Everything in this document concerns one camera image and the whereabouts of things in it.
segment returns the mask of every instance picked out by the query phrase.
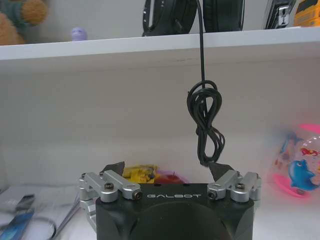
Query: blue dolphin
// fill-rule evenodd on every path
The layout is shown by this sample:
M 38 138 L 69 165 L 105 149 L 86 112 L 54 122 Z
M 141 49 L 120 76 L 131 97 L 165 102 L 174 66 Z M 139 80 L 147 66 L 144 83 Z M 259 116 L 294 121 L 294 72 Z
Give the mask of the blue dolphin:
M 319 187 L 311 182 L 315 174 L 308 169 L 305 159 L 302 161 L 293 161 L 289 166 L 289 176 L 291 178 L 291 187 L 296 187 L 305 191 L 312 191 Z

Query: headphones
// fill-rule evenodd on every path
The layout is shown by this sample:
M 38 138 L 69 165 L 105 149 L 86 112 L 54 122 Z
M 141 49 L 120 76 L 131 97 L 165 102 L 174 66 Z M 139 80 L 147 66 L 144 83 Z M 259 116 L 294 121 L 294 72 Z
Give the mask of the headphones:
M 207 33 L 241 31 L 245 0 L 203 0 L 203 22 Z
M 205 31 L 241 31 L 245 0 L 203 0 Z M 146 0 L 143 9 L 143 35 L 188 34 L 197 13 L 195 0 Z
M 142 36 L 188 34 L 196 12 L 195 0 L 146 0 Z

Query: white wall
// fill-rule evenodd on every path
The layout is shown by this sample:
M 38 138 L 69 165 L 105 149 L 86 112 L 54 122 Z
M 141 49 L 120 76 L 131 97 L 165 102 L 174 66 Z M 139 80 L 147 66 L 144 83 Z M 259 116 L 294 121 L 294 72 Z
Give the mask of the white wall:
M 244 30 L 262 29 L 267 2 L 245 1 Z M 89 40 L 140 37 L 143 32 L 145 0 L 47 0 L 46 3 L 48 17 L 43 24 L 27 30 L 28 43 L 70 41 L 72 28 L 78 26 L 87 30 Z M 198 32 L 196 18 L 191 33 Z
M 319 122 L 318 59 L 210 65 L 223 96 L 220 162 L 268 172 L 285 128 Z M 106 164 L 158 164 L 211 180 L 197 159 L 188 90 L 198 66 L 1 79 L 0 141 L 9 183 L 74 183 Z

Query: black cable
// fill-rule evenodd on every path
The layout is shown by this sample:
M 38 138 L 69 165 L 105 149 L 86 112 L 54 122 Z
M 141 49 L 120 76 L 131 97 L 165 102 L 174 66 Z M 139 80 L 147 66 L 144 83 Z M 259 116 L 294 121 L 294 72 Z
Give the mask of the black cable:
M 53 228 L 53 232 L 50 238 L 48 238 L 48 240 L 51 240 L 55 237 L 56 233 L 57 233 L 57 225 L 56 223 L 51 220 L 50 218 L 44 217 L 44 216 L 35 216 L 33 218 L 31 218 L 32 220 L 39 220 L 39 221 L 43 221 L 43 222 L 48 222 L 49 224 L 51 224 L 52 228 Z
M 186 104 L 188 111 L 196 122 L 196 134 L 198 135 L 198 158 L 200 164 L 208 167 L 209 162 L 216 162 L 224 149 L 225 137 L 216 128 L 212 122 L 217 115 L 221 104 L 222 96 L 218 92 L 217 85 L 209 80 L 205 80 L 205 56 L 204 56 L 204 30 L 202 23 L 202 10 L 199 0 L 196 0 L 199 16 L 199 35 L 200 35 L 200 59 L 201 59 L 201 82 L 194 85 L 188 92 Z M 207 98 L 212 98 L 212 105 L 207 109 Z M 206 145 L 208 137 L 214 145 L 212 156 L 206 155 Z

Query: blue object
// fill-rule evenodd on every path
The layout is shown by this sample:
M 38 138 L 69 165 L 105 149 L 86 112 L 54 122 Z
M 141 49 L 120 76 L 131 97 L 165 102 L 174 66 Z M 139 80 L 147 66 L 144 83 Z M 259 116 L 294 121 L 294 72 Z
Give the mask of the blue object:
M 0 235 L 0 240 L 20 240 L 33 215 L 33 211 L 16 215 Z
M 319 187 L 311 182 L 315 174 L 308 169 L 307 161 L 293 161 L 289 166 L 289 176 L 291 178 L 291 187 L 296 187 L 304 191 L 312 191 Z

